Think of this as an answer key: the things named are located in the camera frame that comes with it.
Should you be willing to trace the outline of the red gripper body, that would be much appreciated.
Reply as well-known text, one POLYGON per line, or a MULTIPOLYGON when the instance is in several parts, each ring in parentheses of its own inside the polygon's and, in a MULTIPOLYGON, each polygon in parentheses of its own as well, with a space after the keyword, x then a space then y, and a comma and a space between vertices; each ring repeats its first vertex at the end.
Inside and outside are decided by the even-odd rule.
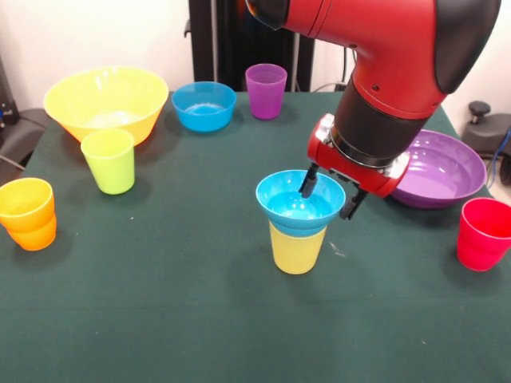
POLYGON ((379 197, 386 197, 396 189, 410 164, 410 155, 407 152, 383 168, 371 168, 341 152, 334 142, 334 131, 335 117, 327 113, 317 122, 308 141, 307 156, 312 164, 317 164, 319 169, 333 172, 343 180, 379 197))

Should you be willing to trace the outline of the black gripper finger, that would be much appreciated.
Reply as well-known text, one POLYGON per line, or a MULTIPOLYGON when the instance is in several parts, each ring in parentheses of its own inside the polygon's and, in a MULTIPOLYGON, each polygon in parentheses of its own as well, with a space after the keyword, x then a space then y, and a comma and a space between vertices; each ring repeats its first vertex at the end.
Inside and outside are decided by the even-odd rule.
POLYGON ((307 174, 299 189, 299 193, 304 199, 310 198, 315 189, 318 170, 319 166, 317 164, 311 164, 307 170, 307 174))
POLYGON ((339 217, 341 219, 352 219, 353 215, 358 210, 367 195, 367 191, 358 188, 355 194, 348 197, 347 201, 339 212, 339 217))

